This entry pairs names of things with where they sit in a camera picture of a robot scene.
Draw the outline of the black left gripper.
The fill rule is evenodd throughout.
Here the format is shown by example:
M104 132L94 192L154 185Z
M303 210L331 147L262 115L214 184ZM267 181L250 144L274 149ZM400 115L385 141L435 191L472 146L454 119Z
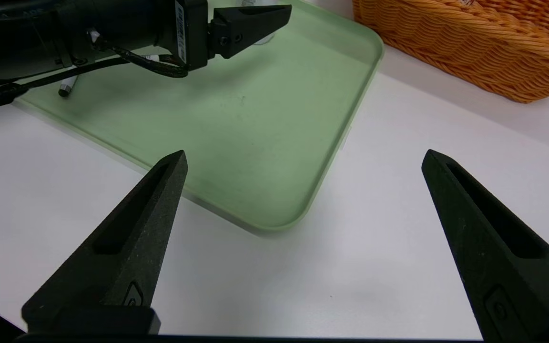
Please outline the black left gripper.
M217 7L209 22L209 58L230 59L287 25L291 5ZM58 33L74 63L113 56L92 41L137 50L168 50L186 70L208 63L208 4L205 0L66 0L58 8Z

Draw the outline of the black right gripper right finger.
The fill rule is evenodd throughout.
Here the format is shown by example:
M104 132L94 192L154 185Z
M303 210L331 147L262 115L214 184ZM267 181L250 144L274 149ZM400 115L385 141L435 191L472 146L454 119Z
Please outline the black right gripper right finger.
M421 171L484 341L549 341L549 244L454 159Z

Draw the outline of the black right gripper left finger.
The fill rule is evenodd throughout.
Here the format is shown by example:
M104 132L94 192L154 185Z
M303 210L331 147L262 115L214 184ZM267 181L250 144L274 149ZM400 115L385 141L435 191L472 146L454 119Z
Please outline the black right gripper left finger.
M151 302L188 170L177 151L146 173L24 304L28 336L157 334Z

